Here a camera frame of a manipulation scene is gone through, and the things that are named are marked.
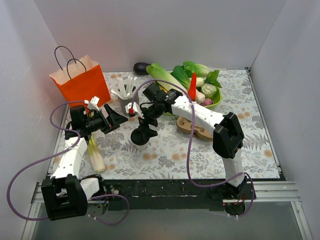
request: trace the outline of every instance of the red chili pepper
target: red chili pepper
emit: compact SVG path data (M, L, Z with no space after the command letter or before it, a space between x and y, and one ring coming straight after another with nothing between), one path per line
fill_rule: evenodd
M192 101L194 101L196 99L196 84L197 84L197 75L194 72L192 74L190 88L189 88L189 91L188 91L188 94L189 94L189 96L190 96Z

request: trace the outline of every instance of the bag handle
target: bag handle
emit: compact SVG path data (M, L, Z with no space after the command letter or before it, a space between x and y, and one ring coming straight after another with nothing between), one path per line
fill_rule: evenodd
M57 46L57 47L55 48L55 50L54 50L55 60L56 60L56 62L58 63L58 65L59 65L59 67L61 68L61 70L63 70L63 68L62 68L62 66L60 65L60 63L59 63L59 61L58 61L58 58L57 58L57 53L56 53L56 51L58 50L58 48L65 48L65 49L67 49L67 50L71 53L71 55L72 55L72 59L71 59L71 60L74 60L75 57L74 57L74 55L72 54L72 52L70 51L70 49L67 48L67 47L65 47L65 46Z
M66 64L66 72L68 73L68 76L69 76L70 80L71 80L72 78L71 78L71 76L70 76L70 74L69 74L68 65L69 65L70 61L72 61L72 60L74 60L75 63L76 63L76 60L79 61L79 63L81 63L82 66L84 67L84 70L87 71L86 66L85 66L79 59L71 58L71 59L67 62L67 64Z

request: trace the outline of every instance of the orange shopping bag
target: orange shopping bag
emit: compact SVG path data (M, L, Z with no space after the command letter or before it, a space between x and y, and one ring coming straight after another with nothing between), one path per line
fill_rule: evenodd
M97 96L100 98L98 107L101 107L108 102L111 97L99 63L91 60L88 55L76 59L69 50L72 59L67 62L66 67L62 68L56 55L57 49L61 47L69 50L65 46L58 46L54 50L56 62L61 69L49 76L52 78L65 100L90 101L91 98ZM72 107L79 105L79 103L71 103L69 105Z

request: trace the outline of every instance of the white wall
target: white wall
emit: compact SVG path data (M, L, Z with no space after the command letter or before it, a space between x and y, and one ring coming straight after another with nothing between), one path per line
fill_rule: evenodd
M59 45L127 71L139 61L250 67L286 0L34 1Z
M57 45L35 3L0 1L0 33L0 239L16 240L25 221L10 210L7 186L19 169L52 154L58 131L49 115L64 100L48 76L59 68ZM61 119L62 111L54 116L56 123ZM13 184L13 204L22 214L28 215L36 182L47 169L48 163L29 168Z
M287 0L252 67L280 165L320 239L320 0Z

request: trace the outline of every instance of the leaf pattern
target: leaf pattern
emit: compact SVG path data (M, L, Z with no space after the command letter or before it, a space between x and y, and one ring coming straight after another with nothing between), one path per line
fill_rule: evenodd
M122 78L126 83L133 72L105 72L107 86L116 88L117 79ZM137 76L135 85L152 79L149 75ZM238 116L245 134L242 148L243 169L254 178L278 178L278 170L271 151L271 146L262 117L245 70L220 70L218 81L222 85L223 99L213 111L219 113L233 112ZM139 102L149 102L142 94L144 86L139 92ZM116 96L111 96L108 102L113 110L122 114ZM140 151L131 142L131 132L138 127L138 119L130 118L120 128L104 135L95 132L94 138L100 149L106 165L102 173L105 179L186 179L187 150L189 135L177 129L177 116L162 115L158 119L158 136L150 139L148 147ZM65 134L62 133L58 151L65 147ZM212 141L192 139L190 153L190 173L195 179L224 178L225 169L221 159L213 150ZM50 166L55 170L58 163ZM80 165L79 177L94 174L88 153L85 152Z

